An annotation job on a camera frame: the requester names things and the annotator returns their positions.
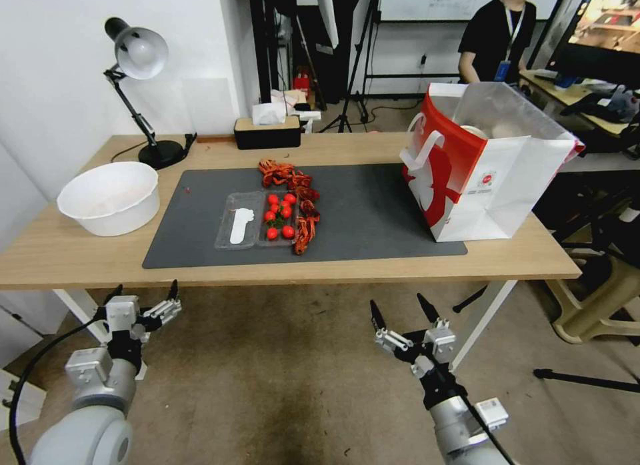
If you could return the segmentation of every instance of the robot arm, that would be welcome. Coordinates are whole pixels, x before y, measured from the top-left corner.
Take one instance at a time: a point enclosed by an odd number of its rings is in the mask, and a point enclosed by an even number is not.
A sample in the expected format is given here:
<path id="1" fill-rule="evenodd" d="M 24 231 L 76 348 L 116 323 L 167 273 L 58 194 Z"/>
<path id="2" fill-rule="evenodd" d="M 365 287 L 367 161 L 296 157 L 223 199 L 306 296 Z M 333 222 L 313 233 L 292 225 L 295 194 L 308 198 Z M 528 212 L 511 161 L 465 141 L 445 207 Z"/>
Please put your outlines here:
<path id="1" fill-rule="evenodd" d="M 107 346 L 76 350 L 69 358 L 65 371 L 75 386 L 73 411 L 40 437 L 31 465 L 127 463 L 133 433 L 126 417 L 143 369 L 142 344 L 181 310 L 177 282 L 167 299 L 150 309 L 141 309 L 137 296 L 111 296 L 100 311 L 109 326 Z"/>
<path id="2" fill-rule="evenodd" d="M 402 335 L 387 328 L 371 300 L 375 342 L 411 365 L 425 391 L 423 403 L 433 418 L 438 448 L 447 465 L 513 465 L 491 433 L 504 425 L 509 415 L 497 398 L 475 407 L 469 403 L 467 391 L 449 371 L 455 334 L 421 294 L 418 300 L 432 326 Z"/>

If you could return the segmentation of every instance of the clear plastic tray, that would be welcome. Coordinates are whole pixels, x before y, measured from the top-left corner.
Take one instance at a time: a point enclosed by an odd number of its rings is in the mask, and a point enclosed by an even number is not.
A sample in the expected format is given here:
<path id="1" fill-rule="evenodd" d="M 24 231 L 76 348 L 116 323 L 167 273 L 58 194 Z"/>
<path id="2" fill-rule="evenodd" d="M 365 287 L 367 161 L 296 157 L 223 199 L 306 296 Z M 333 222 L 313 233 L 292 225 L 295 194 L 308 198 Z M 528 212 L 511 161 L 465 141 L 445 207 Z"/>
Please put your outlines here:
<path id="1" fill-rule="evenodd" d="M 267 198 L 269 197 L 269 195 L 273 194 L 276 195 L 278 197 L 278 199 L 280 201 L 282 201 L 282 199 L 285 197 L 285 195 L 287 193 L 291 193 L 289 190 L 265 190 L 264 193 L 264 198 L 263 198 L 263 203 L 262 203 L 262 213 L 260 214 L 260 232 L 258 233 L 258 239 L 256 241 L 258 246 L 265 246 L 265 247 L 273 247 L 273 246 L 292 246 L 295 243 L 295 235 L 293 236 L 293 238 L 291 239 L 286 239 L 282 237 L 282 233 L 281 233 L 281 228 L 278 229 L 278 238 L 276 238 L 275 240 L 269 240 L 267 238 L 267 229 L 269 228 L 269 226 L 267 225 L 267 223 L 265 222 L 265 212 L 269 209 L 270 205 L 269 202 L 267 201 Z M 297 220 L 298 220 L 298 213 L 299 213 L 299 203 L 298 201 L 295 202 L 294 205 L 291 206 L 291 216 L 289 218 L 287 218 L 285 220 L 284 225 L 289 225 L 291 227 L 293 227 L 293 229 L 295 230 L 295 233 L 298 233 L 298 227 L 297 227 Z"/>
<path id="2" fill-rule="evenodd" d="M 225 212 L 220 221 L 218 236 L 215 239 L 215 247 L 218 250 L 245 250 L 255 245 L 263 223 L 263 208 L 267 201 L 264 191 L 252 191 L 250 193 L 232 193 L 227 196 L 225 202 Z M 231 229 L 235 220 L 235 210 L 238 208 L 248 208 L 253 210 L 253 221 L 249 221 L 245 227 L 245 237 L 237 245 L 231 243 Z"/>

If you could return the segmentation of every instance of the crayfish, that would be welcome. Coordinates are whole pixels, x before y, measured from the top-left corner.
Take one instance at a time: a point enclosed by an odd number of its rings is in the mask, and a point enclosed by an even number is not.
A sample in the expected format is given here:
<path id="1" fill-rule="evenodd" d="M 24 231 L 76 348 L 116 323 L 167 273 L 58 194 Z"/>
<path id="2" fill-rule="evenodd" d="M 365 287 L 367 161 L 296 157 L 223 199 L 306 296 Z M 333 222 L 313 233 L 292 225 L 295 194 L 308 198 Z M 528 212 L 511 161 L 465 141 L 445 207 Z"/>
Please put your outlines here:
<path id="1" fill-rule="evenodd" d="M 320 213 L 311 200 L 300 203 L 300 210 L 305 216 L 298 217 L 298 233 L 293 246 L 296 255 L 302 255 L 306 251 L 309 242 L 315 237 L 315 224 L 320 221 Z"/>
<path id="2" fill-rule="evenodd" d="M 297 220 L 297 233 L 293 251 L 296 255 L 302 255 L 315 237 L 315 224 L 320 220 L 320 213 L 315 209 L 313 202 L 320 198 L 320 194 L 311 188 L 311 176 L 296 170 L 290 163 L 277 163 L 275 160 L 264 159 L 258 164 L 262 173 L 262 186 L 270 187 L 272 184 L 287 184 L 287 189 L 295 191 L 300 200 L 302 214 Z"/>

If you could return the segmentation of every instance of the black t-shirt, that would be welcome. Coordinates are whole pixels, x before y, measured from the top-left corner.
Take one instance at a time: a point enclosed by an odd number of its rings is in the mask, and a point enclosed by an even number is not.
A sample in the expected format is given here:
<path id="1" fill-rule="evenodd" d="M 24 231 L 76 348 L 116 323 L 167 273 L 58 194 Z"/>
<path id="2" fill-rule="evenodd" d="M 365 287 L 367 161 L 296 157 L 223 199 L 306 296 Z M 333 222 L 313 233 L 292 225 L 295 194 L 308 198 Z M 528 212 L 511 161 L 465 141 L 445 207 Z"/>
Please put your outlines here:
<path id="1" fill-rule="evenodd" d="M 506 82 L 518 81 L 518 63 L 525 48 L 531 44 L 533 28 L 535 26 L 535 5 L 525 4 L 525 17 L 522 21 L 520 32 L 511 48 L 511 67 L 507 73 Z M 515 30 L 522 11 L 511 11 L 511 21 Z M 458 51 L 463 53 L 470 51 L 475 53 L 473 67 L 478 72 L 481 81 L 493 81 L 496 71 L 507 54 L 509 46 L 509 25 L 505 14 L 505 6 L 500 0 L 492 0 L 480 8 L 471 19 L 462 36 Z"/>

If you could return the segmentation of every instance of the person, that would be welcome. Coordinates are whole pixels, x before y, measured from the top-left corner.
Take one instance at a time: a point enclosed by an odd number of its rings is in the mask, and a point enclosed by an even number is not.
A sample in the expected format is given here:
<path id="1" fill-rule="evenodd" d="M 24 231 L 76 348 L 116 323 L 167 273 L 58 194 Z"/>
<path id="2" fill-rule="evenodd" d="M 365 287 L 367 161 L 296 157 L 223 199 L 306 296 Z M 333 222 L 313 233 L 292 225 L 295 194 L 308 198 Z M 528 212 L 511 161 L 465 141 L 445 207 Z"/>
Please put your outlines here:
<path id="1" fill-rule="evenodd" d="M 522 54 L 531 44 L 535 20 L 535 5 L 527 0 L 492 0 L 480 8 L 458 48 L 462 81 L 517 83 L 526 69 Z"/>

